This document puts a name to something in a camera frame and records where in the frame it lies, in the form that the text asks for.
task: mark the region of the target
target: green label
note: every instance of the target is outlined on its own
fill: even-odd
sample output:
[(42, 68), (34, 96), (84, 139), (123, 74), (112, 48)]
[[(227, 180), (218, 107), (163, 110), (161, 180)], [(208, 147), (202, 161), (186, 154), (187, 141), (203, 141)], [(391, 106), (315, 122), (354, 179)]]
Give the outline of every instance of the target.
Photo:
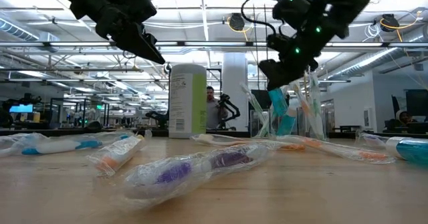
[(207, 75), (193, 74), (192, 133), (204, 134), (207, 129)]

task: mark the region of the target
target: person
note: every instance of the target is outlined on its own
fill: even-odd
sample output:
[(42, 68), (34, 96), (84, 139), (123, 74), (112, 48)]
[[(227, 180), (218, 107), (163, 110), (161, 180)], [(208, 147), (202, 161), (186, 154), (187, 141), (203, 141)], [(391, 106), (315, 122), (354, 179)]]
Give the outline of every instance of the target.
[(222, 118), (227, 118), (227, 110), (220, 107), (219, 101), (214, 98), (214, 88), (207, 87), (207, 128), (216, 129)]
[(403, 110), (399, 110), (397, 111), (397, 113), (395, 114), (395, 118), (403, 125), (406, 126), (408, 123), (412, 123), (412, 122), (416, 122), (416, 120), (414, 120), (412, 118), (412, 116), (407, 112), (407, 111), (403, 111)]

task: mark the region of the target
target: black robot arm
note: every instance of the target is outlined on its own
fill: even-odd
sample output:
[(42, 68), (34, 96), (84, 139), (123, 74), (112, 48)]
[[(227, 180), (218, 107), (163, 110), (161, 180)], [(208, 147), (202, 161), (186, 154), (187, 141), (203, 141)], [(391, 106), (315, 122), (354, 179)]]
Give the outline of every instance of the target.
[(314, 58), (321, 54), (324, 46), (337, 35), (341, 39), (348, 36), (348, 26), (367, 6), (370, 0), (276, 0), (272, 17), (288, 23), (297, 33), (288, 37), (276, 33), (268, 24), (243, 17), (254, 23), (262, 23), (273, 30), (267, 37), (267, 46), (279, 52), (279, 62), (264, 60), (260, 70), (269, 82), (268, 90), (289, 84), (301, 78), (305, 70), (314, 71), (318, 63)]
[(150, 0), (70, 0), (70, 10), (76, 19), (87, 15), (95, 21), (96, 33), (116, 42), (116, 46), (136, 56), (164, 64), (154, 46), (157, 39), (146, 33), (142, 22), (156, 15)]
[(220, 120), (220, 123), (219, 123), (220, 128), (225, 128), (225, 123), (227, 121), (236, 119), (241, 116), (241, 112), (239, 111), (239, 108), (235, 104), (232, 104), (232, 102), (230, 101), (230, 96), (228, 96), (227, 94), (222, 94), (220, 96), (219, 105), (221, 108), (225, 108), (228, 112), (232, 114), (230, 117)]

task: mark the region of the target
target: white bottle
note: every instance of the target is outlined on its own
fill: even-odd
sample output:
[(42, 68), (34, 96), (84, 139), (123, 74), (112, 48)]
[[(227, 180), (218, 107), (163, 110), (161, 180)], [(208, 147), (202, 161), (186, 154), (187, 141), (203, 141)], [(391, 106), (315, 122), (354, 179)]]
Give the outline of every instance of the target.
[(207, 70), (179, 64), (171, 70), (169, 138), (204, 134), (207, 125)]

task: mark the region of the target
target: white column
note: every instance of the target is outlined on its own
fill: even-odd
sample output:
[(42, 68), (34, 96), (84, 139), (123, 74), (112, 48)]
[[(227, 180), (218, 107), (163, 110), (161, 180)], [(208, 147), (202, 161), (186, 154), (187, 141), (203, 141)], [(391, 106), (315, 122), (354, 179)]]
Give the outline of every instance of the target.
[(236, 131), (248, 131), (248, 100), (240, 83), (247, 81), (247, 58), (245, 53), (224, 53), (222, 66), (223, 93), (230, 96), (241, 116), (226, 122), (226, 127), (236, 127)]

